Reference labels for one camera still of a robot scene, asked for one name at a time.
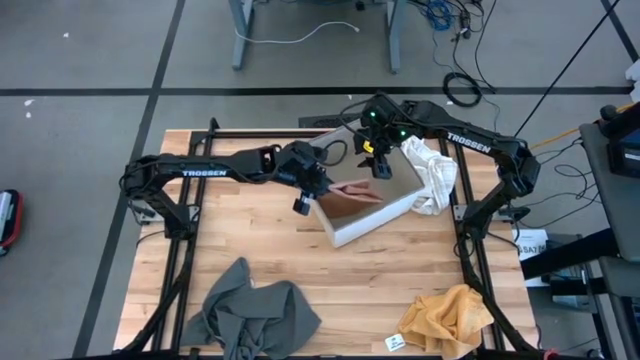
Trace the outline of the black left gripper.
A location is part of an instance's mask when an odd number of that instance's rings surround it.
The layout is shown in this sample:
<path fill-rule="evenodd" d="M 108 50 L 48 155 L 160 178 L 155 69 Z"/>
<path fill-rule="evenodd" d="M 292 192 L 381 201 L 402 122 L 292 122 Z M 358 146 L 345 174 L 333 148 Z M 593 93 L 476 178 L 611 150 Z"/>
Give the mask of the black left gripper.
<path fill-rule="evenodd" d="M 308 142 L 294 141 L 281 149 L 281 183 L 304 193 L 324 196 L 336 183 L 329 179 L 323 162 L 327 151 Z"/>

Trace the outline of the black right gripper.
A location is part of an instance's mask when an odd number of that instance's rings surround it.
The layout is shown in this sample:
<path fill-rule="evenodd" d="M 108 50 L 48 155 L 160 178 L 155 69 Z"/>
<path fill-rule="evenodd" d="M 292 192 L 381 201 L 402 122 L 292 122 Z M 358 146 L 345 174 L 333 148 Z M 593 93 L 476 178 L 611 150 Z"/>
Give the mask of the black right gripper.
<path fill-rule="evenodd" d="M 398 145 L 398 127 L 395 125 L 369 125 L 355 131 L 353 135 L 356 155 L 371 155 L 369 165 L 374 178 L 391 179 L 392 168 L 386 154 Z"/>

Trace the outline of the pink towel with pale stripes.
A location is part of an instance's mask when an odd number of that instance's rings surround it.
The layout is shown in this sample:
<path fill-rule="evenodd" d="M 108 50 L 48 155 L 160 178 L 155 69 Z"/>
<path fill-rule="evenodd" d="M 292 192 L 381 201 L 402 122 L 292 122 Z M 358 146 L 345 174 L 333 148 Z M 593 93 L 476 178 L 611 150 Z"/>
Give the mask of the pink towel with pale stripes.
<path fill-rule="evenodd" d="M 341 198 L 363 203 L 380 203 L 382 196 L 374 191 L 367 179 L 350 180 L 331 184 L 329 191 Z"/>

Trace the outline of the beige fabric box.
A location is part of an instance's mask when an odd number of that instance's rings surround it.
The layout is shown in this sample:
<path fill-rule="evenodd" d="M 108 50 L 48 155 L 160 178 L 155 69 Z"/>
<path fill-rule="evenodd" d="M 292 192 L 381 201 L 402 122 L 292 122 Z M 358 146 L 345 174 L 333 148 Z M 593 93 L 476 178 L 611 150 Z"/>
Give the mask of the beige fabric box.
<path fill-rule="evenodd" d="M 327 149 L 327 161 L 331 165 L 326 169 L 326 174 L 331 180 L 345 182 L 366 179 L 370 189 L 382 198 L 380 203 L 361 205 L 348 212 L 328 204 L 323 197 L 312 203 L 313 213 L 334 247 L 344 246 L 405 214 L 424 188 L 414 166 L 398 148 L 393 148 L 386 156 L 392 177 L 383 180 L 374 178 L 370 168 L 359 166 L 366 155 L 355 152 L 353 134 L 347 129 L 337 128 L 311 139 L 309 143 Z"/>

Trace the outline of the grey towel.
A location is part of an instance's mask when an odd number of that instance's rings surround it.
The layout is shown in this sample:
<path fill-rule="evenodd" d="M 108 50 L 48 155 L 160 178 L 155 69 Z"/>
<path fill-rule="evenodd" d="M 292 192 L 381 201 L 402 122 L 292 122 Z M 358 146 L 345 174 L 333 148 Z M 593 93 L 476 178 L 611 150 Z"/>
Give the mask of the grey towel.
<path fill-rule="evenodd" d="M 321 325 L 301 289 L 290 281 L 252 284 L 248 261 L 238 258 L 216 281 L 201 310 L 187 322 L 183 346 L 217 343 L 223 360 L 283 360 L 301 349 Z"/>

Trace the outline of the white checked towel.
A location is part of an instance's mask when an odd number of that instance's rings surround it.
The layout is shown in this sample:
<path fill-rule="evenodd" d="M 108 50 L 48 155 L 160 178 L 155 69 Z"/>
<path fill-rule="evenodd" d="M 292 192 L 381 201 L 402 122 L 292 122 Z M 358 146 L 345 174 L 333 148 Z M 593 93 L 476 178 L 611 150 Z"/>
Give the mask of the white checked towel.
<path fill-rule="evenodd" d="M 423 183 L 411 210 L 421 215 L 441 214 L 451 204 L 450 194 L 458 175 L 457 163 L 416 136 L 405 140 L 401 151 Z"/>

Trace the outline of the yellow towel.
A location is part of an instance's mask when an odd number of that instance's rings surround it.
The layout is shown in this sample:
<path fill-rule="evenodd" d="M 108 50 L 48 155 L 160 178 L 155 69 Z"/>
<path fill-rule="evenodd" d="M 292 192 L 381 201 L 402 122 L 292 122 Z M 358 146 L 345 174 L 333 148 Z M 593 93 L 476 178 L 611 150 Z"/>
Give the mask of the yellow towel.
<path fill-rule="evenodd" d="M 478 348 L 482 330 L 493 323 L 482 295 L 460 284 L 440 295 L 417 296 L 399 320 L 397 332 L 426 353 L 456 360 Z"/>

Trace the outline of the black perforated floor panel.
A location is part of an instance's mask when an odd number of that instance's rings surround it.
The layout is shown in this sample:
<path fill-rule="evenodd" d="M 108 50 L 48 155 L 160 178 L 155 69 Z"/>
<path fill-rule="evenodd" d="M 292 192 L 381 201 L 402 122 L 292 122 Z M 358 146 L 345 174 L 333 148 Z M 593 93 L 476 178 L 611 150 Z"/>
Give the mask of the black perforated floor panel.
<path fill-rule="evenodd" d="M 298 119 L 299 128 L 338 128 L 344 123 L 351 123 L 360 118 L 359 113 L 345 113 L 334 115 L 319 115 L 300 117 Z"/>

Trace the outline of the white paper sheet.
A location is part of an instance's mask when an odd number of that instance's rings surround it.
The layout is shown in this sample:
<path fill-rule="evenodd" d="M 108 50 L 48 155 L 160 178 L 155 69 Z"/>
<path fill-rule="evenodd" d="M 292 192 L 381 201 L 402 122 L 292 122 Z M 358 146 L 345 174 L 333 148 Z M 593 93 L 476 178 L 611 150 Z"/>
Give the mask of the white paper sheet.
<path fill-rule="evenodd" d="M 539 255 L 546 250 L 548 235 L 543 229 L 513 230 L 513 234 L 518 237 L 516 245 L 518 246 L 520 262 Z"/>

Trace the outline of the thin black pole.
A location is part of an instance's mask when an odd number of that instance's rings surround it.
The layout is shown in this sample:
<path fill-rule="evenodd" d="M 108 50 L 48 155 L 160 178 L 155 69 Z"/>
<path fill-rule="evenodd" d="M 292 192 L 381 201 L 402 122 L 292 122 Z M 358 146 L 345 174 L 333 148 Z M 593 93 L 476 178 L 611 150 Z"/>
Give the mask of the thin black pole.
<path fill-rule="evenodd" d="M 603 23 L 614 12 L 616 6 L 620 3 L 620 1 L 621 0 L 614 0 L 614 2 L 611 4 L 611 6 L 605 11 L 605 14 L 596 23 L 596 25 L 589 32 L 587 37 L 582 41 L 582 43 L 579 45 L 577 50 L 572 54 L 572 56 L 570 57 L 568 62 L 564 65 L 564 67 L 561 69 L 561 71 L 558 73 L 558 75 L 554 78 L 554 80 L 551 82 L 551 84 L 546 88 L 545 92 L 542 94 L 542 96 L 540 97 L 538 102 L 535 104 L 535 106 L 533 107 L 531 112 L 527 115 L 527 117 L 524 119 L 524 121 L 520 124 L 520 126 L 518 127 L 518 129 L 514 133 L 515 137 L 517 137 L 523 131 L 523 129 L 526 127 L 526 125 L 530 122 L 530 120 L 533 118 L 534 114 L 538 111 L 538 109 L 540 108 L 540 106 L 542 105 L 544 100 L 550 95 L 551 91 L 556 87 L 557 83 L 565 75 L 567 70 L 574 63 L 576 58 L 580 55 L 580 53 L 583 51 L 583 49 L 586 47 L 586 45 L 589 43 L 589 41 L 593 38 L 595 33 L 600 29 L 600 27 L 603 25 Z"/>

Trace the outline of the black side table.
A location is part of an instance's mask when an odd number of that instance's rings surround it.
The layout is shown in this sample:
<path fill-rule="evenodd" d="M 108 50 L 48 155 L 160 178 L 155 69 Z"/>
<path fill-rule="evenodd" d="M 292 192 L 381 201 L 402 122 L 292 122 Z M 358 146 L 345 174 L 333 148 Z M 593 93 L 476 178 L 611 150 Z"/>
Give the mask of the black side table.
<path fill-rule="evenodd" d="M 611 139 L 596 124 L 579 127 L 601 202 L 607 229 L 526 259 L 526 279 L 596 260 L 602 276 L 573 283 L 564 294 L 607 294 L 628 360 L 640 360 L 640 178 L 613 173 Z"/>

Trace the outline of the black equipment box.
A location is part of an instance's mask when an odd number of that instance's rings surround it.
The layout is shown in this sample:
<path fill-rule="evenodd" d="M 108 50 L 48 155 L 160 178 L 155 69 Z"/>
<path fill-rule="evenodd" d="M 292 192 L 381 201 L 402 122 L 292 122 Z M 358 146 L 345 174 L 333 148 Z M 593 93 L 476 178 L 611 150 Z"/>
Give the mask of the black equipment box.
<path fill-rule="evenodd" d="M 599 129 L 607 139 L 611 172 L 640 178 L 640 102 L 623 110 L 607 105 L 600 109 L 600 115 Z"/>

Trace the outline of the red and black device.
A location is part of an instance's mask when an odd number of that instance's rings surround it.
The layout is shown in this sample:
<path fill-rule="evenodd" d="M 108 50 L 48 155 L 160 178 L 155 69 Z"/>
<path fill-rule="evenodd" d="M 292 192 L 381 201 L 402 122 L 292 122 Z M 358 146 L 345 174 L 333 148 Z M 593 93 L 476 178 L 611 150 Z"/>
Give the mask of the red and black device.
<path fill-rule="evenodd" d="M 0 191 L 0 257 L 7 255 L 19 238 L 24 197 L 15 189 Z"/>

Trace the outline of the black aluminium table frame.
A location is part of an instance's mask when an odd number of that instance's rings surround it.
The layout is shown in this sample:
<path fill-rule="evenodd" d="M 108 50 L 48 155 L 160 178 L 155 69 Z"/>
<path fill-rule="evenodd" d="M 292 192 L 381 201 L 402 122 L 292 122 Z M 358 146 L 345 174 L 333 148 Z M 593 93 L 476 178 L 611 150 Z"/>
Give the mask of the black aluminium table frame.
<path fill-rule="evenodd" d="M 212 153 L 285 145 L 327 130 L 217 130 Z M 389 352 L 385 339 L 418 295 L 444 293 L 463 282 L 453 253 L 451 210 L 439 216 L 408 212 L 377 230 L 334 248 L 314 213 L 291 208 L 299 192 L 265 184 L 207 180 L 193 270 L 186 295 L 185 322 L 201 308 L 209 289 L 238 258 L 248 260 L 256 287 L 288 280 L 300 287 L 322 324 L 295 355 L 313 360 L 356 360 L 389 356 L 438 359 L 416 346 Z M 500 308 L 531 345 L 539 339 L 516 248 L 492 237 L 484 242 L 493 292 Z M 157 234 L 137 247 L 114 349 L 128 345 L 157 308 L 168 264 L 184 262 L 186 241 L 170 250 Z"/>

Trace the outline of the grey desk leg frame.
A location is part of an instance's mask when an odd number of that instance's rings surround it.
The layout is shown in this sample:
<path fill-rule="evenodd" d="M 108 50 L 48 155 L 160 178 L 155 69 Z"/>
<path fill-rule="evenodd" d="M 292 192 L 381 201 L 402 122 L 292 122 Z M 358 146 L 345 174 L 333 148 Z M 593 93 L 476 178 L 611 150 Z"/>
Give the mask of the grey desk leg frame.
<path fill-rule="evenodd" d="M 243 67 L 244 54 L 247 44 L 296 45 L 305 42 L 320 30 L 330 26 L 344 26 L 350 28 L 355 33 L 360 32 L 359 27 L 349 22 L 329 21 L 317 25 L 310 32 L 297 39 L 253 39 L 250 38 L 249 35 L 251 32 L 252 19 L 254 17 L 254 3 L 256 1 L 257 0 L 228 0 L 235 35 L 231 67 L 235 71 L 239 71 Z M 391 74 L 396 75 L 401 69 L 400 35 L 404 23 L 404 11 L 409 4 L 409 0 L 373 0 L 373 2 L 385 5 L 385 25 L 389 56 L 389 71 Z"/>

